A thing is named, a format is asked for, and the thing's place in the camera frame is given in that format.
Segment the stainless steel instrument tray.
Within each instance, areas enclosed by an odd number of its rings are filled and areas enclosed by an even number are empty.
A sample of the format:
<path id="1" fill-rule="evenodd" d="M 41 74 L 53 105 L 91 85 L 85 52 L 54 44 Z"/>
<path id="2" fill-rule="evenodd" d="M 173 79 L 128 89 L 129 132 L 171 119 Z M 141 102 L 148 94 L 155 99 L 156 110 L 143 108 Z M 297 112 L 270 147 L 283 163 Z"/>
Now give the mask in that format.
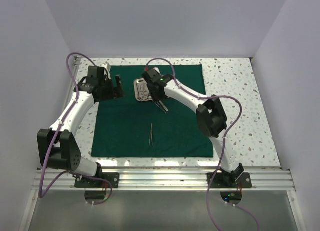
<path id="1" fill-rule="evenodd" d="M 152 82 L 151 84 L 156 88 L 162 88 L 161 87 L 162 81 L 160 80 Z M 133 87 L 134 87 L 135 99 L 138 102 L 155 102 L 150 94 L 148 83 L 145 79 L 143 78 L 135 79 L 133 81 Z M 164 94 L 164 97 L 161 98 L 159 101 L 172 99 L 171 97 L 168 97 L 164 92 L 163 94 Z"/>

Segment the dark green surgical cloth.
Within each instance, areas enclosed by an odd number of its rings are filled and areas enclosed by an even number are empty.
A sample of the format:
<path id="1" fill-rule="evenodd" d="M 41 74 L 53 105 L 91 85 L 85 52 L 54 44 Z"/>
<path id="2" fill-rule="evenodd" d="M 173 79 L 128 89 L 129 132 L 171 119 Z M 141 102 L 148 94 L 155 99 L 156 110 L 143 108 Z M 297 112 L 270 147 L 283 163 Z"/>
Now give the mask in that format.
<path id="1" fill-rule="evenodd" d="M 134 81 L 142 65 L 112 66 L 125 96 L 100 102 L 91 155 L 95 158 L 212 158 L 213 145 L 198 128 L 196 114 L 169 98 L 168 112 L 152 101 L 136 100 Z"/>

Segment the thin steel tweezers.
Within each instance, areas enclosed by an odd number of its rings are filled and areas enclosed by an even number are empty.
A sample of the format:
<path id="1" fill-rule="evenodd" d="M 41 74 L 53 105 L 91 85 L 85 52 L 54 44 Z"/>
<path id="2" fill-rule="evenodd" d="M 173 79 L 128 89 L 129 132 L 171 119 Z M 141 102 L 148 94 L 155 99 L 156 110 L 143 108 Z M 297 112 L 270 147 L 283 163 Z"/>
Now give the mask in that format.
<path id="1" fill-rule="evenodd" d="M 153 123 L 150 124 L 149 146 L 153 147 Z"/>
<path id="2" fill-rule="evenodd" d="M 155 103 L 165 114 L 169 111 L 162 101 Z"/>

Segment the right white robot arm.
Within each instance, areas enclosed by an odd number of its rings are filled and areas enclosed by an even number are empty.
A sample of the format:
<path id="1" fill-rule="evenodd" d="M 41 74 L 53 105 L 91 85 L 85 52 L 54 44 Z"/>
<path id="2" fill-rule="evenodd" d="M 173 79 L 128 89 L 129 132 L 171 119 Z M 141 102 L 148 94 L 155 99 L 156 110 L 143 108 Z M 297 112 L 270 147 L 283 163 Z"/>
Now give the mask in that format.
<path id="1" fill-rule="evenodd" d="M 214 180 L 226 187 L 235 187 L 244 173 L 243 165 L 235 158 L 232 144 L 227 141 L 227 115 L 221 100 L 213 95 L 207 96 L 185 86 L 172 74 L 162 75 L 157 68 L 142 74 L 153 101 L 174 99 L 191 109 L 196 115 L 200 132 L 212 142 L 221 162 L 221 174 Z"/>

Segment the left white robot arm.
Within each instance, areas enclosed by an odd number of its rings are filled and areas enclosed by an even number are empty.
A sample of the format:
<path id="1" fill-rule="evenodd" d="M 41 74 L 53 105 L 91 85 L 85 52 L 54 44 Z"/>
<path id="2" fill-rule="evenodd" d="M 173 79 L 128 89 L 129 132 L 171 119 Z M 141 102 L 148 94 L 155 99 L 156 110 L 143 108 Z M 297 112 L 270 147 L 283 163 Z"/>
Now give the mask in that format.
<path id="1" fill-rule="evenodd" d="M 71 101 L 58 120 L 37 134 L 40 163 L 51 169 L 60 169 L 86 176 L 92 187 L 103 184 L 104 175 L 99 165 L 82 156 L 75 136 L 87 112 L 99 102 L 124 97 L 121 77 L 111 76 L 111 66 L 89 66 L 74 89 Z"/>

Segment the aluminium front rail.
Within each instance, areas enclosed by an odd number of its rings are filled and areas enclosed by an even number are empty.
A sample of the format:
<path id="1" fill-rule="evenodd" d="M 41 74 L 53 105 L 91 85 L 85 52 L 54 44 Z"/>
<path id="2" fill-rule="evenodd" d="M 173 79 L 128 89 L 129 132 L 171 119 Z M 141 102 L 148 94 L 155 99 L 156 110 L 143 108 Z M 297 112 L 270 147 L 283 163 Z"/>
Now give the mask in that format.
<path id="1" fill-rule="evenodd" d="M 105 168 L 103 172 L 115 177 L 118 191 L 206 191 L 212 169 L 182 168 Z M 290 171 L 249 168 L 232 191 L 294 191 Z"/>

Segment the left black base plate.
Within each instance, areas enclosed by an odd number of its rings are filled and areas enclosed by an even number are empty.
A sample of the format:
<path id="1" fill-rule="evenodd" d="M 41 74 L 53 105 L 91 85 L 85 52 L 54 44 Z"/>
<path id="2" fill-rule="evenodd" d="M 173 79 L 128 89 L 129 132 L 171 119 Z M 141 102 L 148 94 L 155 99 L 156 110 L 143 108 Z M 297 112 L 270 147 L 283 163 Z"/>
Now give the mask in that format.
<path id="1" fill-rule="evenodd" d="M 119 186 L 120 174 L 117 172 L 102 173 L 101 177 L 77 176 L 74 187 L 79 189 L 108 188 L 117 189 Z"/>

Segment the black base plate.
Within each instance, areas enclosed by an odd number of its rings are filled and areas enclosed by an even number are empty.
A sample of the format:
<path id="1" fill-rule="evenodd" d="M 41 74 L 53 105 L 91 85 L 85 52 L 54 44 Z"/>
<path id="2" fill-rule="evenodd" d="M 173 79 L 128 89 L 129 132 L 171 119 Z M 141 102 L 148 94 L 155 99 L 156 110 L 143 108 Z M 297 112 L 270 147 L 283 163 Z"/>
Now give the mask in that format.
<path id="1" fill-rule="evenodd" d="M 117 189 L 119 186 L 120 174 L 117 172 L 102 173 L 101 177 L 77 176 L 74 187 L 79 189 L 108 188 Z"/>
<path id="2" fill-rule="evenodd" d="M 218 172 L 210 185 L 212 189 L 251 189 L 253 187 L 251 176 L 248 172 L 244 172 L 236 181 L 227 177 L 226 174 Z"/>

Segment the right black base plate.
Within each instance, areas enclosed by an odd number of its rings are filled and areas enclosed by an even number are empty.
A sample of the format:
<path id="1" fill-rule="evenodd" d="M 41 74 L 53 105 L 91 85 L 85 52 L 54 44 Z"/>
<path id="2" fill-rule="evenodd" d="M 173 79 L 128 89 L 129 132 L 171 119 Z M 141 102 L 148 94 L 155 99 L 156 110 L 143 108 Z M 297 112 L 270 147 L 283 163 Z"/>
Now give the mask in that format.
<path id="1" fill-rule="evenodd" d="M 248 172 L 244 172 L 236 181 L 227 177 L 226 174 L 218 172 L 210 185 L 212 189 L 251 189 L 253 187 L 251 176 Z"/>

